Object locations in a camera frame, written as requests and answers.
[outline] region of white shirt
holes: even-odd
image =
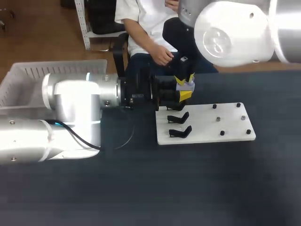
[[[177,52],[162,37],[164,22],[177,16],[176,12],[165,6],[165,0],[117,0],[115,22],[121,24],[123,19],[135,20],[155,43]],[[131,37],[128,39],[128,52],[131,57],[136,53],[147,53]]]

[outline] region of black cable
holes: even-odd
[[[89,142],[85,141],[83,138],[81,138],[79,135],[77,135],[76,132],[74,132],[69,126],[67,126],[65,123],[63,123],[62,121],[59,120],[45,120],[47,123],[51,124],[51,125],[55,125],[55,124],[59,124],[61,126],[63,126],[66,130],[68,130],[70,133],[72,133],[78,140],[80,140],[81,142],[83,142],[85,145],[94,148],[96,150],[100,150],[100,147],[97,147],[93,144],[90,144]]]

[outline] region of black shoe-shaped part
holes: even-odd
[[[192,127],[189,126],[184,132],[177,131],[174,129],[169,130],[170,137],[186,138],[192,132]]]
[[[186,112],[182,118],[178,118],[178,117],[169,115],[167,117],[167,120],[168,120],[168,123],[184,124],[188,118],[189,118],[189,112]]]
[[[186,101],[182,101],[180,104],[178,105],[167,105],[167,110],[174,110],[174,111],[181,111],[184,109],[184,107],[186,106]]]

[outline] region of white plastic basket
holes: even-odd
[[[41,84],[48,73],[106,74],[106,60],[17,63],[0,84],[0,109],[41,107]]]

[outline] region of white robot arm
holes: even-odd
[[[180,0],[179,18],[215,65],[301,63],[299,0]]]

